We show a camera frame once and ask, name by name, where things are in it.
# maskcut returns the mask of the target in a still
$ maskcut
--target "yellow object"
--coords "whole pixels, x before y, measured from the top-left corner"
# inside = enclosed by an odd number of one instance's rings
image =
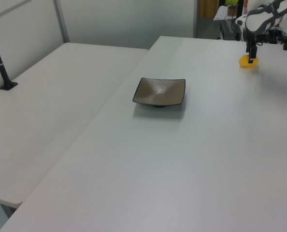
[[[258,58],[256,57],[253,60],[252,64],[249,64],[249,55],[244,55],[240,58],[239,64],[241,67],[247,68],[247,67],[254,67],[258,64]]]

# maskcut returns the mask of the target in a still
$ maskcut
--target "white table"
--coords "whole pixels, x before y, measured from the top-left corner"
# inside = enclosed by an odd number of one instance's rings
[[[27,198],[146,53],[66,43],[0,90],[0,203]]]
[[[244,51],[159,38],[1,232],[287,232],[287,52]],[[183,105],[136,105],[141,77]]]

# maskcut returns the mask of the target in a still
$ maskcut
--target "square plate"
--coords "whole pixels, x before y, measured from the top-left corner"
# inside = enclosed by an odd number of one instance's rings
[[[186,91],[186,80],[163,80],[142,78],[133,97],[133,102],[155,107],[180,105]]]

